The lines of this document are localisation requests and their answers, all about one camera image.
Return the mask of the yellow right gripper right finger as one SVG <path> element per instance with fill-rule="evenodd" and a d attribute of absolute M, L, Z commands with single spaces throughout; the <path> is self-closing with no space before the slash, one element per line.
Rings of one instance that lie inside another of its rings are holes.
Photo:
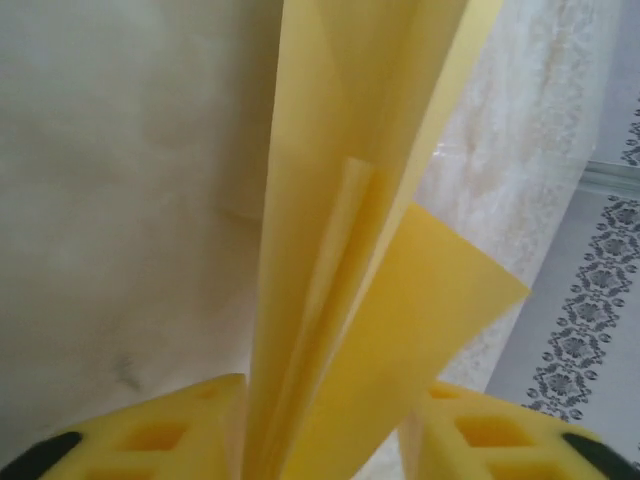
<path fill-rule="evenodd" d="M 592 432 L 438 382 L 409 416 L 411 479 L 637 479 Z"/>

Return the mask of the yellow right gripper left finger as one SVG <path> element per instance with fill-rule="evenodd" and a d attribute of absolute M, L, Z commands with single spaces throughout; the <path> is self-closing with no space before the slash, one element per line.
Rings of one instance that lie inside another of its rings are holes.
<path fill-rule="evenodd" d="M 4 479 L 237 479 L 246 380 L 227 374 L 35 443 Z"/>

